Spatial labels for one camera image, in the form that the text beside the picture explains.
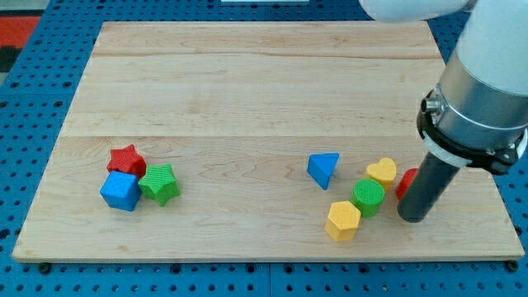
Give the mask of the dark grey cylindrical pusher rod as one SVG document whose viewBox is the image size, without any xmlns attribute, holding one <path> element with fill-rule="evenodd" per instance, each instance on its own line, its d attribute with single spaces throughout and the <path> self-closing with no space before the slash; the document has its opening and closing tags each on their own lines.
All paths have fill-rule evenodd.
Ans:
<svg viewBox="0 0 528 297">
<path fill-rule="evenodd" d="M 423 221 L 459 170 L 428 153 L 398 203 L 399 216 L 409 223 Z"/>
</svg>

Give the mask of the black flange mount ring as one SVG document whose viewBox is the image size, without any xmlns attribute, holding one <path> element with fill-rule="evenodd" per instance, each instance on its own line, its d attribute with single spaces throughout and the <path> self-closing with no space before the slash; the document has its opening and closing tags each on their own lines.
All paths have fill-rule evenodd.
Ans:
<svg viewBox="0 0 528 297">
<path fill-rule="evenodd" d="M 417 114 L 417 129 L 429 152 L 442 162 L 458 168 L 478 167 L 501 176 L 507 174 L 524 154 L 527 145 L 526 131 L 515 142 L 502 149 L 478 150 L 457 144 L 434 125 L 432 115 L 438 109 L 428 108 L 428 104 L 434 101 L 431 98 L 422 99 Z"/>
</svg>

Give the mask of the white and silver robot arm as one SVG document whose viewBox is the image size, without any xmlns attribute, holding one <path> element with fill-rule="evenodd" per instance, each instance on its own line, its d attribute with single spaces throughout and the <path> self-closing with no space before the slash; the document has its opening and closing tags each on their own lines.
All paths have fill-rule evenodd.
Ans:
<svg viewBox="0 0 528 297">
<path fill-rule="evenodd" d="M 527 3 L 521 0 L 361 0 L 376 21 L 422 21 L 470 11 L 417 130 L 427 155 L 398 204 L 422 221 L 462 167 L 503 175 L 527 147 Z"/>
</svg>

